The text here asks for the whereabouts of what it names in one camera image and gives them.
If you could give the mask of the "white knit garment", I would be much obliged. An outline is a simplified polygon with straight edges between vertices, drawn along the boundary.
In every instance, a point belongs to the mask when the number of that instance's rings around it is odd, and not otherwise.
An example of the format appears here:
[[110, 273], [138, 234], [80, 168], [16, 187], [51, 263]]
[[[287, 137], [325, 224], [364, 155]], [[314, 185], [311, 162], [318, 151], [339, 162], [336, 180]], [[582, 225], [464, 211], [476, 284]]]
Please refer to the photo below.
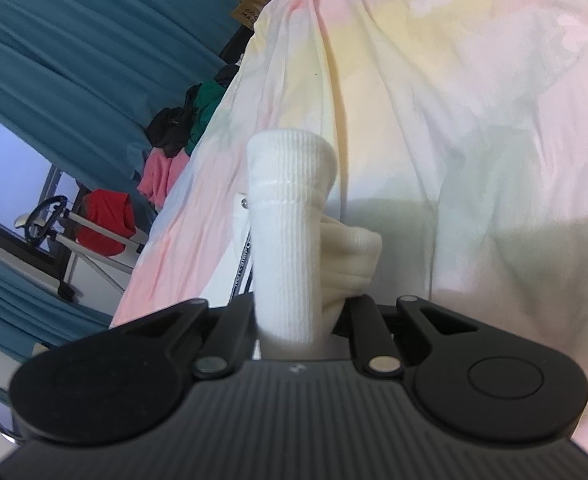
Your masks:
[[336, 155], [315, 133], [258, 133], [246, 149], [253, 292], [266, 360], [347, 356], [334, 335], [344, 303], [370, 286], [382, 237], [324, 212]]

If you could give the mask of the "white clothes rack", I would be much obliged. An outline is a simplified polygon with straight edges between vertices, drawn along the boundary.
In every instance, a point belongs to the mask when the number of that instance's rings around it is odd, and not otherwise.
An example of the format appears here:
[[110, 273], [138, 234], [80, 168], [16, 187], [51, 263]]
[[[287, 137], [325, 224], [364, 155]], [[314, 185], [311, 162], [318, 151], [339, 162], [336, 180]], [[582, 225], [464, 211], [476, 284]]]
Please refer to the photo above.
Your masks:
[[17, 217], [14, 226], [33, 248], [45, 240], [65, 247], [119, 292], [125, 287], [106, 269], [130, 274], [134, 267], [116, 257], [127, 250], [139, 255], [145, 246], [136, 240], [134, 206], [126, 193], [92, 191], [75, 208], [68, 206], [66, 196], [55, 195]]

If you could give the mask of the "red garment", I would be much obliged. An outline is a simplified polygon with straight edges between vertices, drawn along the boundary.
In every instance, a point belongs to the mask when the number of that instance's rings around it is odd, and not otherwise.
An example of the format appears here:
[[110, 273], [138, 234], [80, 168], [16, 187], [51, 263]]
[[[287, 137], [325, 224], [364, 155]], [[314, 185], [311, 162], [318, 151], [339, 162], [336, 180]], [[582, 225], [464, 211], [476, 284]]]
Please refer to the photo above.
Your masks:
[[[86, 220], [119, 236], [136, 234], [134, 208], [127, 193], [95, 190], [84, 197], [79, 214]], [[76, 229], [77, 242], [104, 257], [121, 254], [126, 246], [86, 226]]]

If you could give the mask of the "pink garment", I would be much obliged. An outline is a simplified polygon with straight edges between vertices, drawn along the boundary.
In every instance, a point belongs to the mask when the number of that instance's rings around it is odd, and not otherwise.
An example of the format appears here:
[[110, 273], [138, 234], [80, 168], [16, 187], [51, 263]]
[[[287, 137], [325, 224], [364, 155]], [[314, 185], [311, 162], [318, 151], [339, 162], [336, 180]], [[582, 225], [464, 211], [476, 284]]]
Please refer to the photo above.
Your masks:
[[185, 151], [167, 157], [160, 148], [153, 148], [144, 164], [137, 190], [155, 209], [160, 210], [189, 160], [190, 156]]

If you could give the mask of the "black garment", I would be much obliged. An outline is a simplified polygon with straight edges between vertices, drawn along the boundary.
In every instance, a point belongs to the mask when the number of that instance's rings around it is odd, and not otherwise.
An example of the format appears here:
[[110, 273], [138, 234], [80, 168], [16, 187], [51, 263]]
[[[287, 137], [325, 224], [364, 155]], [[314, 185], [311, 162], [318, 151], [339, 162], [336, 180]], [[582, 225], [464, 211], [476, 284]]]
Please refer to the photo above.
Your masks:
[[190, 153], [195, 147], [196, 98], [201, 87], [202, 84], [195, 84], [187, 89], [182, 106], [163, 108], [144, 130], [152, 147], [158, 148], [167, 158], [174, 158], [181, 151]]

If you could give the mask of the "green garment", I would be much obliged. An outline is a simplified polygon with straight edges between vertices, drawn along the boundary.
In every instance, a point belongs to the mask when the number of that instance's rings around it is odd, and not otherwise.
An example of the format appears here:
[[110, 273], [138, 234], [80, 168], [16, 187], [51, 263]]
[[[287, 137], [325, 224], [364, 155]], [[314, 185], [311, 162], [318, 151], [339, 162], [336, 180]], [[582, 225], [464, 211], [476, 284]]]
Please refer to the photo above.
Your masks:
[[189, 136], [184, 151], [191, 156], [201, 140], [213, 113], [217, 109], [225, 89], [216, 80], [208, 79], [195, 84], [185, 94], [184, 110], [187, 112]]

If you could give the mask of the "pastel tie-dye bed sheet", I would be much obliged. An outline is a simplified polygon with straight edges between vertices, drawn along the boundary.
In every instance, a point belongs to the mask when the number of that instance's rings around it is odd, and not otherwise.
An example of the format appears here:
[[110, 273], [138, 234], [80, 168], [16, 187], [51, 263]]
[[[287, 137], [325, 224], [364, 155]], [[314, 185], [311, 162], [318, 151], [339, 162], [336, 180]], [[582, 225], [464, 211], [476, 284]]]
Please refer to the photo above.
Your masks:
[[[285, 129], [335, 152], [325, 214], [382, 237], [364, 294], [431, 300], [588, 376], [588, 0], [272, 0], [115, 325], [253, 288], [247, 144]], [[588, 407], [574, 437], [588, 452]]]

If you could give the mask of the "teal curtain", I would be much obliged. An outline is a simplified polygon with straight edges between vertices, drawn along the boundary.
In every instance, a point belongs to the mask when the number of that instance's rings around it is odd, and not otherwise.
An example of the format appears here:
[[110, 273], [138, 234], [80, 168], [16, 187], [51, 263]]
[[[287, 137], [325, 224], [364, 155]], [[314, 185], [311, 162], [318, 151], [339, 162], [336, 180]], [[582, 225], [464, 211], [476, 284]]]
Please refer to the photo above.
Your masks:
[[145, 128], [213, 78], [235, 0], [0, 0], [0, 122], [87, 188], [134, 194]]

